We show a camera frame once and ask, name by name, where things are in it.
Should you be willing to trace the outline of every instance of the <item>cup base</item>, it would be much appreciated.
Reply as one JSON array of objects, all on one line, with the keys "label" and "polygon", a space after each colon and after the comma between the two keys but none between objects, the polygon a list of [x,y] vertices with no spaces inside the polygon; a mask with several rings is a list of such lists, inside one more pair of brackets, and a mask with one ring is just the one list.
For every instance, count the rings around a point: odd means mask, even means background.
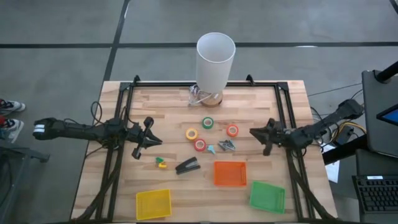
[{"label": "cup base", "polygon": [[212,95],[211,97],[201,101],[200,103],[203,106],[212,108],[220,105],[222,101],[223,101],[223,92],[221,91],[218,94]]}]

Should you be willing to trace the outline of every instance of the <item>wooden table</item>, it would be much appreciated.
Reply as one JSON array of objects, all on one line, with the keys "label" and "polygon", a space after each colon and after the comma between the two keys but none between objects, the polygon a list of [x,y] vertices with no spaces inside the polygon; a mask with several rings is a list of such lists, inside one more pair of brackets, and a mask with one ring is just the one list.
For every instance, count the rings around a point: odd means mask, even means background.
[{"label": "wooden table", "polygon": [[[288,81],[290,97],[297,126],[313,123],[310,105],[303,81]],[[99,102],[103,107],[102,121],[114,116],[120,82],[105,82]],[[115,222],[136,221],[136,194],[138,192],[171,189],[172,216],[150,221],[157,222],[274,222],[296,220],[289,171],[283,148],[275,147],[271,156],[263,156],[261,145],[249,133],[249,128],[266,125],[269,118],[278,119],[275,92],[269,87],[227,87],[221,106],[188,107],[188,88],[141,87],[134,88],[130,119],[142,124],[147,116],[154,118],[152,132],[163,145],[142,150],[140,160],[131,156],[136,143],[126,142],[123,155],[118,195],[114,211]],[[215,125],[203,129],[201,121],[211,116]],[[234,138],[236,152],[224,152],[218,141],[229,139],[226,127],[236,124],[239,135]],[[215,145],[216,154],[196,152],[185,137],[188,128],[195,128],[199,137]],[[100,145],[91,142],[88,152]],[[163,157],[167,170],[155,166],[155,158]],[[177,175],[175,166],[196,156],[201,169]],[[84,163],[72,212],[79,216],[98,193],[103,174],[106,150],[92,154]],[[248,185],[246,187],[217,187],[213,184],[213,162],[245,161]],[[305,155],[310,188],[320,203],[336,217],[335,204],[326,176],[319,147],[310,146]],[[251,182],[259,180],[286,189],[285,214],[277,215],[249,206]],[[303,210],[305,200],[301,192]]]}]

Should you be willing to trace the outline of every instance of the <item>small yellow object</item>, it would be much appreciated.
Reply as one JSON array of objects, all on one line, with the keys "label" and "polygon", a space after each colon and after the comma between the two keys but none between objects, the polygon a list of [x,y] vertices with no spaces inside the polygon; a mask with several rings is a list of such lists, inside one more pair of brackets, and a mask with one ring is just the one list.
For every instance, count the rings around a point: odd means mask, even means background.
[{"label": "small yellow object", "polygon": [[136,195],[137,220],[167,217],[172,215],[169,189],[139,192]]},{"label": "small yellow object", "polygon": [[165,162],[161,162],[161,163],[159,164],[159,168],[167,168],[166,163],[165,163]]},{"label": "small yellow object", "polygon": [[198,137],[198,131],[195,128],[188,128],[185,137],[189,140],[195,140]]}]

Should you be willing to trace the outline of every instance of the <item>yellow tray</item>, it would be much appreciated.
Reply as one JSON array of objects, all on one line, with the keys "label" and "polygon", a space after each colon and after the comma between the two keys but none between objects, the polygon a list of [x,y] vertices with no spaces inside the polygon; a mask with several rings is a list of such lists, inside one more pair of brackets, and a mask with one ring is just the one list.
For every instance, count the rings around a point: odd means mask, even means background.
[{"label": "yellow tray", "polygon": [[137,220],[161,218],[172,215],[170,190],[151,190],[136,195]]}]

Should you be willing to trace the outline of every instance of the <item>green tray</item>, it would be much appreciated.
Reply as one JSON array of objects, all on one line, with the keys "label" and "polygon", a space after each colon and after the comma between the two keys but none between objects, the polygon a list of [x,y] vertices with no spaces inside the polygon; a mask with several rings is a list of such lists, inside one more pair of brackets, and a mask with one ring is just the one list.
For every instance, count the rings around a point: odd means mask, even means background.
[{"label": "green tray", "polygon": [[250,206],[268,212],[285,213],[285,189],[254,181],[251,186]]}]

